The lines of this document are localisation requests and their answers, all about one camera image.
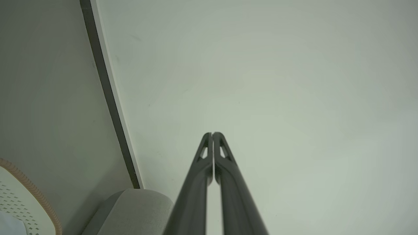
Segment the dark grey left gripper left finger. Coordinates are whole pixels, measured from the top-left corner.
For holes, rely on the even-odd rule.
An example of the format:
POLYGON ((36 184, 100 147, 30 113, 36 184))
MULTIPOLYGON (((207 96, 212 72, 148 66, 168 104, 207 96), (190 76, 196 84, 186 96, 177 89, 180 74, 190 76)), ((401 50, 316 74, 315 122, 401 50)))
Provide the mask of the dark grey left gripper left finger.
POLYGON ((213 180, 212 133, 203 135, 164 235, 205 235, 207 188, 213 180))

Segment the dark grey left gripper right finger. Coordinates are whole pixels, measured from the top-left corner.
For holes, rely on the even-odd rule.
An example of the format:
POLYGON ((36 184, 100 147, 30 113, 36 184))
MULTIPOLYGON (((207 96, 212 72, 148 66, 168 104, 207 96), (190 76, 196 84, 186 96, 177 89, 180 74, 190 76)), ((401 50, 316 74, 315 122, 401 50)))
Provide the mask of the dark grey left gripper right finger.
POLYGON ((215 179, 221 188, 223 232, 225 235, 267 235, 225 136, 213 134, 215 179))

